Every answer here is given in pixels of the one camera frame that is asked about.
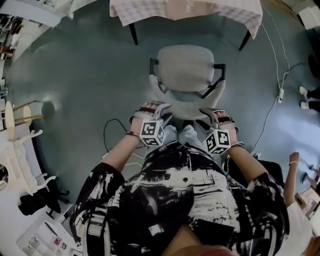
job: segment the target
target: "bracelet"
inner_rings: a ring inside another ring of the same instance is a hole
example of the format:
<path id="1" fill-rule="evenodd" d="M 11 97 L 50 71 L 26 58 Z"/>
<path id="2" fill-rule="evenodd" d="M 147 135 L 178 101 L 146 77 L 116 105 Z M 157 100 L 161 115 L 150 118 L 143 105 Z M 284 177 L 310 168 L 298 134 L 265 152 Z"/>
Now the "bracelet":
<path id="1" fill-rule="evenodd" d="M 297 165 L 299 164 L 299 162 L 297 162 L 297 161 L 291 161 L 291 162 L 289 163 L 289 166 L 290 166 L 291 164 L 293 164 L 293 163 L 294 163 L 294 164 L 297 164 Z"/>
<path id="2" fill-rule="evenodd" d="M 230 147 L 230 149 L 231 149 L 231 148 L 234 148 L 234 147 L 245 148 L 245 144 L 244 144 L 242 141 L 238 141 L 237 143 L 232 144 L 231 147 Z"/>
<path id="3" fill-rule="evenodd" d="M 125 135 L 136 136 L 136 137 L 140 138 L 140 136 L 138 134 L 135 134 L 133 131 L 127 131 L 125 133 Z"/>

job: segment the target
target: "table leg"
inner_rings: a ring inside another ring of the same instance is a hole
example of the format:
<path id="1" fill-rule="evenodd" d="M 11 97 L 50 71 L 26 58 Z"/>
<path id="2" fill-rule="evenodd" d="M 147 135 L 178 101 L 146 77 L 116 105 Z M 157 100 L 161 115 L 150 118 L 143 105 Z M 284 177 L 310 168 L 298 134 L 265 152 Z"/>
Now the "table leg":
<path id="1" fill-rule="evenodd" d="M 244 36 L 244 39 L 243 39 L 243 41 L 242 41 L 242 43 L 241 43 L 241 46 L 240 46 L 240 48 L 239 48 L 239 51 L 241 51 L 241 50 L 245 47 L 245 45 L 246 45 L 246 43 L 248 42 L 250 36 L 251 36 L 251 34 L 250 34 L 249 30 L 248 30 L 248 31 L 246 32 L 245 36 Z"/>
<path id="2" fill-rule="evenodd" d="M 138 38 L 137 38 L 135 24 L 134 23 L 129 24 L 129 28 L 130 28 L 130 31 L 131 31 L 131 35 L 132 35 L 134 44 L 137 46 L 138 45 Z"/>

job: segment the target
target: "chair seat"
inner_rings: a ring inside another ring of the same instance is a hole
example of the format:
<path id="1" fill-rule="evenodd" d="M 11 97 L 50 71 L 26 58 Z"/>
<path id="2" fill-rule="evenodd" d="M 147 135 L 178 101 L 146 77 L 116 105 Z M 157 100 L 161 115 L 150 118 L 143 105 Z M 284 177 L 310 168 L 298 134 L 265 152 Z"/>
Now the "chair seat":
<path id="1" fill-rule="evenodd" d="M 155 78 L 152 78 L 152 75 L 150 75 L 150 84 L 157 99 L 159 101 L 172 104 L 169 111 L 174 117 L 182 120 L 204 119 L 206 115 L 201 113 L 199 109 L 214 108 L 226 86 L 226 81 L 222 80 L 206 98 L 199 98 L 199 100 L 185 102 L 175 99 L 170 91 L 167 91 L 166 94 L 164 94 L 154 80 Z"/>
<path id="2" fill-rule="evenodd" d="M 199 92 L 214 77 L 214 55 L 195 45 L 172 45 L 158 53 L 158 71 L 162 84 L 178 92 Z"/>

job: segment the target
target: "black cable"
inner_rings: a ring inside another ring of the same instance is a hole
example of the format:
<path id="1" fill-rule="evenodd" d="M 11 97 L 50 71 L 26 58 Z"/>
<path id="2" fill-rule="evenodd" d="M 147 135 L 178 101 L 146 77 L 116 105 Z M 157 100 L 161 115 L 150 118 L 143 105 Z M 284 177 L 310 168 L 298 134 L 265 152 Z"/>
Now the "black cable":
<path id="1" fill-rule="evenodd" d="M 122 122 L 120 122 L 120 120 L 119 119 L 117 119 L 117 118 L 113 118 L 113 119 L 110 119 L 109 121 L 107 121 L 106 123 L 105 123 L 105 125 L 104 125 L 104 128 L 103 128 L 103 143 L 104 143 L 104 147 L 105 147 L 105 149 L 106 149 L 106 151 L 109 153 L 110 152 L 110 150 L 107 148 L 107 145 L 106 145 L 106 128 L 107 128 L 107 124 L 109 123 L 109 122 L 111 122 L 111 121 L 118 121 L 118 123 L 122 126 L 122 128 L 124 129 L 124 131 L 127 133 L 128 132 L 128 130 L 126 129 L 126 127 L 122 124 Z M 144 146 L 139 146 L 139 147 L 137 147 L 137 149 L 141 149 L 141 148 L 144 148 L 144 147 L 146 147 L 145 145 Z"/>
<path id="2" fill-rule="evenodd" d="M 297 64 L 293 65 L 292 67 L 290 67 L 290 69 L 289 69 L 287 72 L 289 72 L 290 70 L 293 70 L 293 69 L 294 69 L 295 67 L 297 67 L 297 66 L 303 66 L 303 65 L 308 65 L 308 64 L 307 64 L 307 63 L 304 63 L 304 62 L 297 63 Z M 279 84 L 280 84 L 282 81 L 286 80 L 287 77 L 288 77 L 288 74 L 285 75 L 284 79 L 282 79 L 281 81 L 279 81 Z"/>

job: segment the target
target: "shoe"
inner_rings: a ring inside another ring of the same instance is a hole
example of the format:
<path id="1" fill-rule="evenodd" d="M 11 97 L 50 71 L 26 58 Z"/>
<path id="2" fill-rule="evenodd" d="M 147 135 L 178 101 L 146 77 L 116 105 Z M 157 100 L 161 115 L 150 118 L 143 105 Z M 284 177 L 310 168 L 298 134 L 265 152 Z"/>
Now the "shoe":
<path id="1" fill-rule="evenodd" d="M 306 99 L 308 98 L 308 90 L 302 86 L 299 87 L 299 93 L 303 95 Z"/>
<path id="2" fill-rule="evenodd" d="M 302 102 L 300 103 L 300 108 L 302 108 L 303 110 L 309 110 L 309 109 L 310 109 L 310 108 L 309 108 L 309 103 L 302 101 Z"/>
<path id="3" fill-rule="evenodd" d="M 252 155 L 255 159 L 259 159 L 261 157 L 262 153 L 261 152 L 254 152 L 254 154 Z"/>
<path id="4" fill-rule="evenodd" d="M 302 184 L 305 184 L 307 182 L 308 177 L 309 177 L 308 173 L 305 172 L 303 177 L 302 177 Z"/>

